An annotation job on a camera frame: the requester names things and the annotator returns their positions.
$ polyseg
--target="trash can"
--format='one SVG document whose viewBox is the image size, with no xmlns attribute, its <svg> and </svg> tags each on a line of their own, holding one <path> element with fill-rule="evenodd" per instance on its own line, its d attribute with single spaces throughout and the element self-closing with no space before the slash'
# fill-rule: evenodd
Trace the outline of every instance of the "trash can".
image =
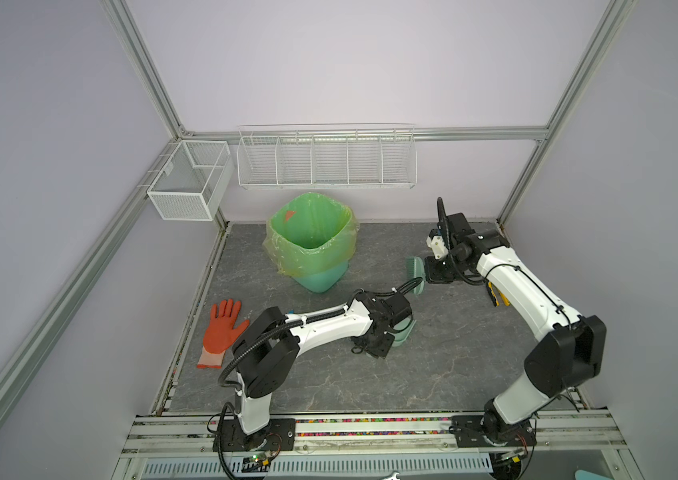
<svg viewBox="0 0 678 480">
<path fill-rule="evenodd" d="M 349 206 L 310 192 L 288 202 L 267 221 L 262 245 L 282 274 L 323 293 L 347 271 L 357 229 Z"/>
</svg>

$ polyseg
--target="aluminum frame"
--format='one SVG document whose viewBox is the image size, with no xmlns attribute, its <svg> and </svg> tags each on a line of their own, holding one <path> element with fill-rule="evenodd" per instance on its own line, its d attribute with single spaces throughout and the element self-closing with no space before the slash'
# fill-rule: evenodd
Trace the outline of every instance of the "aluminum frame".
<svg viewBox="0 0 678 480">
<path fill-rule="evenodd" d="M 546 139 L 536 140 L 536 148 L 531 153 L 526 167 L 523 168 L 520 177 L 507 198 L 507 202 L 499 213 L 499 225 L 504 226 L 515 211 L 528 186 L 531 184 L 534 176 L 547 158 L 550 148 L 557 140 L 560 132 L 565 126 L 565 122 L 571 117 L 576 104 L 582 97 L 587 84 L 592 79 L 594 72 L 597 71 L 608 48 L 616 34 L 624 25 L 624 21 L 629 16 L 638 0 L 611 0 L 605 13 L 595 29 L 592 39 L 584 51 L 584 56 L 574 71 L 571 82 L 558 102 L 558 106 L 552 113 L 552 117 L 547 124 L 548 136 Z"/>
<path fill-rule="evenodd" d="M 447 432 L 454 415 L 481 412 L 392 412 L 376 414 L 310 413 L 273 416 L 296 418 L 295 445 L 283 456 L 355 456 L 373 453 L 505 452 L 507 447 L 459 448 Z M 536 450 L 600 450 L 619 480 L 642 480 L 632 454 L 608 410 L 538 413 Z M 399 418 L 410 418 L 399 421 Z M 136 418 L 123 446 L 113 479 L 141 478 L 154 458 L 216 456 L 206 431 L 208 416 Z M 244 456 L 244 452 L 232 454 Z"/>
<path fill-rule="evenodd" d="M 295 137 L 300 130 L 263 130 L 257 136 Z M 346 130 L 323 130 L 324 136 L 343 137 Z M 459 128 L 416 128 L 415 141 L 460 141 L 460 140 L 545 140 L 549 129 L 545 126 L 532 127 L 459 127 Z M 189 132 L 184 140 L 223 140 L 230 145 L 239 144 L 239 131 Z"/>
<path fill-rule="evenodd" d="M 62 290 L 37 321 L 22 345 L 0 373 L 0 427 L 17 405 L 35 374 L 62 336 L 65 328 L 83 304 L 94 284 L 104 272 L 126 235 L 131 231 L 142 208 L 147 204 L 147 188 L 169 158 L 177 142 L 170 141 L 152 167 L 142 177 L 105 231 L 96 239 L 84 259 L 75 268 Z"/>
<path fill-rule="evenodd" d="M 133 15 L 126 5 L 126 0 L 100 0 L 102 6 L 110 17 L 118 38 L 131 60 L 134 70 L 140 76 L 140 80 L 150 95 L 152 103 L 158 110 L 163 124 L 172 138 L 181 138 L 187 132 L 179 121 L 174 105 L 171 103 L 166 87 L 160 80 L 155 64 L 152 62 L 150 53 L 147 52 L 144 40 L 139 29 L 134 23 Z"/>
<path fill-rule="evenodd" d="M 522 199 L 523 193 L 545 159 L 550 145 L 559 135 L 564 122 L 580 99 L 585 85 L 602 61 L 608 46 L 632 11 L 636 1 L 611 1 L 548 125 L 544 127 L 420 128 L 417 130 L 415 137 L 417 141 L 537 140 L 538 145 L 532 157 L 526 164 L 520 178 L 518 178 L 506 205 L 499 215 L 499 224 L 503 225 L 507 222 L 518 202 Z M 184 129 L 133 21 L 133 16 L 125 4 L 125 0 L 101 0 L 101 2 L 161 120 L 169 131 L 169 135 L 177 140 L 227 140 L 231 144 L 236 143 L 239 139 L 238 132 L 195 134 Z M 86 253 L 73 275 L 64 284 L 63 289 L 56 295 L 1 372 L 0 426 L 27 389 L 51 349 L 54 348 L 56 341 L 93 288 L 94 283 L 98 280 L 118 247 L 123 243 L 123 239 L 130 232 L 147 201 L 146 188 L 149 187 L 157 172 L 162 168 L 167 159 L 166 151 L 173 144 L 175 144 L 174 140 L 166 145 L 152 168 L 142 178 L 140 185 L 133 190 L 133 193 L 121 206 L 105 231 Z M 219 225 L 220 231 L 224 232 L 227 228 L 227 222 L 220 210 L 215 215 L 215 221 Z M 128 475 L 134 465 L 135 463 L 130 459 L 128 462 L 118 462 L 116 471 L 126 471 L 126 475 Z"/>
</svg>

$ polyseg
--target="black motor joint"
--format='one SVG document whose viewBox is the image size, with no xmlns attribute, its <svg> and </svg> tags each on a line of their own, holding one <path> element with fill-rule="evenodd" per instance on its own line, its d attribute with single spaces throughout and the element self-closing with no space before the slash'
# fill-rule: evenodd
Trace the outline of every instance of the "black motor joint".
<svg viewBox="0 0 678 480">
<path fill-rule="evenodd" d="M 448 254 L 436 259 L 428 256 L 424 260 L 425 277 L 428 283 L 452 283 L 460 280 L 469 271 L 477 274 L 477 264 L 481 255 L 492 248 L 509 246 L 509 242 L 496 230 L 477 233 L 464 214 L 446 215 L 443 199 L 438 197 L 438 224 L 430 231 L 430 238 L 440 235 Z M 480 283 L 465 280 L 471 284 Z"/>
<path fill-rule="evenodd" d="M 502 445 L 517 439 L 518 436 L 527 436 L 531 432 L 533 430 L 530 420 L 508 425 L 502 420 L 497 408 L 493 405 L 493 398 L 488 400 L 483 412 L 483 435 L 489 442 Z"/>
<path fill-rule="evenodd" d="M 355 344 L 353 352 L 366 352 L 376 358 L 386 357 L 395 341 L 395 326 L 411 316 L 411 304 L 399 292 L 384 298 L 362 292 L 355 300 L 363 303 L 368 310 L 371 327 L 363 335 L 351 337 Z"/>
</svg>

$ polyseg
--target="metal grate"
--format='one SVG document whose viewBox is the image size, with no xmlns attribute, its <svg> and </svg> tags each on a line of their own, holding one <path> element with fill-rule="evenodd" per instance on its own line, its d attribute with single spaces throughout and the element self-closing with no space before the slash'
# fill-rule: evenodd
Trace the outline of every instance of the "metal grate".
<svg viewBox="0 0 678 480">
<path fill-rule="evenodd" d="M 261 477 L 261 473 L 240 473 L 241 458 L 228 460 L 232 472 L 241 478 Z M 412 455 L 354 456 L 281 456 L 267 473 L 268 477 L 297 476 L 372 476 L 380 478 L 399 472 L 401 475 L 490 473 L 487 453 L 438 453 Z M 219 459 L 155 458 L 145 465 L 142 478 L 224 478 Z"/>
<path fill-rule="evenodd" d="M 238 181 L 245 188 L 412 187 L 417 182 L 413 127 L 244 131 Z"/>
<path fill-rule="evenodd" d="M 147 194 L 166 220 L 214 220 L 235 168 L 224 141 L 182 140 Z"/>
</svg>

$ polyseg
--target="mounting plate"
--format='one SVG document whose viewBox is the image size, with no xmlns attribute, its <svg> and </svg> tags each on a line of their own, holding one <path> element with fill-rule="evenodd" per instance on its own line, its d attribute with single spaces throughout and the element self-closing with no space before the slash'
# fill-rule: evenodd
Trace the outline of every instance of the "mounting plate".
<svg viewBox="0 0 678 480">
<path fill-rule="evenodd" d="M 445 258 L 437 260 L 434 256 L 428 256 L 424 259 L 424 277 L 427 283 L 452 283 L 457 274 L 443 265 Z"/>
<path fill-rule="evenodd" d="M 457 446 L 459 448 L 468 448 L 468 447 L 495 447 L 488 443 L 486 438 L 480 432 L 481 424 L 483 420 L 482 415 L 456 415 L 451 417 L 451 427 L 453 428 L 453 436 L 457 437 Z M 522 428 L 517 431 L 518 435 L 526 439 L 526 445 L 528 447 L 536 445 L 536 435 L 533 431 L 529 432 L 527 429 Z M 507 447 L 522 447 L 523 443 L 519 438 L 515 437 L 509 442 L 507 442 Z"/>
<path fill-rule="evenodd" d="M 271 418 L 267 427 L 251 435 L 246 435 L 241 429 L 238 418 L 235 421 L 225 420 L 225 426 L 221 431 L 221 435 L 214 439 L 214 452 L 219 447 L 220 439 L 224 442 L 222 450 L 225 452 L 248 452 L 250 450 L 275 451 L 279 447 L 278 443 L 281 443 L 281 440 L 281 452 L 286 452 L 294 449 L 295 429 L 296 420 L 293 418 Z M 270 435 L 271 433 L 279 435 L 280 438 Z"/>
</svg>

